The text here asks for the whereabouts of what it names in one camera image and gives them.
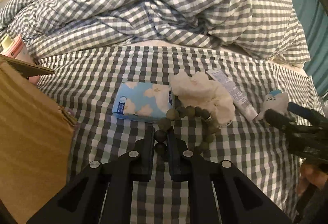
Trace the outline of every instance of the tissue pack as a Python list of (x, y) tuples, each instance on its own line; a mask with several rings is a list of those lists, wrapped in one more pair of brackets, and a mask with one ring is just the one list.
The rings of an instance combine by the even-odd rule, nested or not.
[(166, 117), (173, 100), (169, 85), (128, 81), (119, 87), (112, 112), (119, 119), (155, 123)]

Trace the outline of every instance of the white plush toy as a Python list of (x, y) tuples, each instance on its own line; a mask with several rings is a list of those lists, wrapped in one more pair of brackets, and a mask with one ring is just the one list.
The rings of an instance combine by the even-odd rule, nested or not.
[(235, 106), (229, 92), (215, 80), (209, 80), (205, 72), (196, 72), (189, 77), (181, 72), (170, 77), (173, 94), (178, 96), (183, 106), (207, 109), (218, 126), (228, 124), (235, 115)]
[(285, 115), (287, 113), (288, 102), (289, 99), (287, 93), (282, 93), (281, 90), (274, 90), (268, 93), (264, 97), (261, 112), (258, 114), (256, 119), (257, 120), (263, 119), (264, 113), (268, 109), (273, 109), (278, 113)]

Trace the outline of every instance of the teal curtain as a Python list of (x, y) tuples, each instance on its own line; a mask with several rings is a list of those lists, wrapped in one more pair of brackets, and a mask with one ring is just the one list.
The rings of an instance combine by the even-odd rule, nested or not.
[(328, 17), (319, 0), (292, 1), (311, 55), (304, 70), (312, 76), (318, 94), (324, 97), (328, 92)]

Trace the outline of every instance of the logo on tissue package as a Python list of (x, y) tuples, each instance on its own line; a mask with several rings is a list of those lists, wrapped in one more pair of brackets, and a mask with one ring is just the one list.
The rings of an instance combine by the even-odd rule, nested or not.
[(170, 103), (170, 105), (172, 105), (173, 103), (172, 103), (172, 96), (171, 96), (171, 91), (169, 91), (169, 103)]
[(118, 106), (117, 106), (117, 113), (119, 115), (123, 115), (123, 111), (124, 111), (124, 106), (125, 106), (125, 102), (126, 102), (126, 97), (122, 96), (118, 102)]

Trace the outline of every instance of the gingham quilt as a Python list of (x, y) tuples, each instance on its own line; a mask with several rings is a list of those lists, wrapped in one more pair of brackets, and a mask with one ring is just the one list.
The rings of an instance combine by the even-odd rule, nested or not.
[[(226, 51), (153, 47), (150, 41), (149, 46), (93, 48), (39, 62), (56, 74), (41, 77), (37, 87), (72, 109), (81, 123), (73, 140), (72, 177), (92, 160), (115, 160), (143, 138), (145, 123), (112, 116), (122, 81), (168, 84), (169, 75), (183, 70), (193, 74), (220, 67), (258, 112), (264, 96), (274, 89), (287, 92), (299, 105), (322, 112), (311, 77)], [(202, 125), (197, 119), (175, 121), (174, 130), (190, 149), (202, 140)], [(232, 124), (221, 129), (203, 156), (214, 162), (231, 160), (288, 216), (295, 216), (298, 158), (287, 153), (286, 139), (277, 129), (264, 121), (247, 122), (236, 110)], [(149, 183), (134, 184), (131, 223), (188, 223), (187, 183), (172, 182), (168, 164), (156, 154), (153, 168)]]
[(0, 30), (0, 38), (21, 35), (35, 58), (150, 39), (235, 43), (254, 58), (296, 66), (310, 57), (291, 0), (11, 0)]

